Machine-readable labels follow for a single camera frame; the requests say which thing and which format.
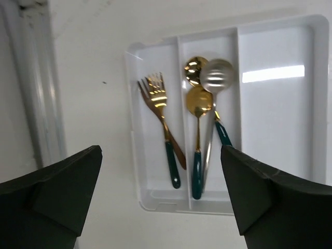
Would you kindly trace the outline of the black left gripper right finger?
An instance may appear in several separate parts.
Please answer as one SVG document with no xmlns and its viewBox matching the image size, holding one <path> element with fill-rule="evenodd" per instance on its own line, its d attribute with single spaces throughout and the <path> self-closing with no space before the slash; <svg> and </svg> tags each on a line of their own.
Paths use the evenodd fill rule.
<svg viewBox="0 0 332 249">
<path fill-rule="evenodd" d="M 231 147 L 221 164 L 247 248 L 331 248 L 331 186 L 262 163 Z"/>
</svg>

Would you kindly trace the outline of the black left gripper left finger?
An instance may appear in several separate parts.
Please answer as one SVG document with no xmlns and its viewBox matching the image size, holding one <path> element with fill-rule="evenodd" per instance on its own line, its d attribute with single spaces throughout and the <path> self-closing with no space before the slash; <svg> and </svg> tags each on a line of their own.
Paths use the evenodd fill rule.
<svg viewBox="0 0 332 249">
<path fill-rule="evenodd" d="M 93 145 L 1 183 L 1 248 L 74 248 L 102 158 L 101 147 Z"/>
</svg>

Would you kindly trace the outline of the silver spoon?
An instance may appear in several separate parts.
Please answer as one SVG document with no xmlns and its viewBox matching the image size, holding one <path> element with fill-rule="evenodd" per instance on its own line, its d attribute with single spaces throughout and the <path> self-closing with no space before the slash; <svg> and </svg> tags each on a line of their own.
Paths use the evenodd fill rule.
<svg viewBox="0 0 332 249">
<path fill-rule="evenodd" d="M 202 87 L 212 95 L 212 108 L 208 114 L 208 123 L 205 141 L 205 155 L 203 160 L 203 188 L 205 191 L 213 141 L 213 129 L 216 128 L 222 145 L 232 145 L 224 125 L 217 113 L 217 95 L 229 88 L 233 83 L 234 68 L 232 64 L 224 59 L 213 59 L 202 68 L 200 82 Z"/>
</svg>

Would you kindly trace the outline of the gold spoon green handle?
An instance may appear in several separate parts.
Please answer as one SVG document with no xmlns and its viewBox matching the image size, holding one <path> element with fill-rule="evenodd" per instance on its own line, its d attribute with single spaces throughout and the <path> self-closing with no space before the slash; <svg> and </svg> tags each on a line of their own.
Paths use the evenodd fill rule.
<svg viewBox="0 0 332 249">
<path fill-rule="evenodd" d="M 234 69 L 229 61 L 224 59 L 207 60 L 204 57 L 192 57 L 184 66 L 185 77 L 194 87 L 201 85 L 213 96 L 213 122 L 222 145 L 232 145 L 226 128 L 216 110 L 217 95 L 230 87 L 233 82 Z"/>
<path fill-rule="evenodd" d="M 200 146 L 200 118 L 205 116 L 213 105 L 212 94 L 201 85 L 197 85 L 188 91 L 186 95 L 186 107 L 197 119 L 196 146 L 193 160 L 191 193 L 195 200 L 199 200 L 203 189 L 203 166 Z"/>
</svg>

